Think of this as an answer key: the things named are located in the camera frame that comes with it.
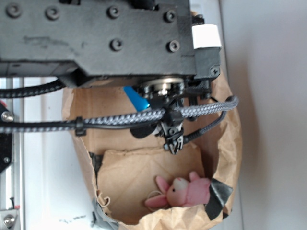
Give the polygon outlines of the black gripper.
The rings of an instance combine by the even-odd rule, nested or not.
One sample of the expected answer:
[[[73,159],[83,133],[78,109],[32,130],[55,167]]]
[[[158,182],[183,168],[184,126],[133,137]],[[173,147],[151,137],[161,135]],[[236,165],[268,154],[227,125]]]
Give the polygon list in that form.
[[[101,22],[162,19],[171,32],[162,38],[162,55],[154,51],[145,67],[131,54],[144,55],[141,46],[127,46],[120,38],[101,35]],[[3,0],[0,3],[0,75],[56,77],[40,86],[2,89],[1,98],[21,98],[64,87],[132,86],[145,97],[162,93],[170,82],[169,97],[211,94],[211,82],[220,74],[217,51],[196,51],[191,26],[206,25],[193,16],[187,0]]]

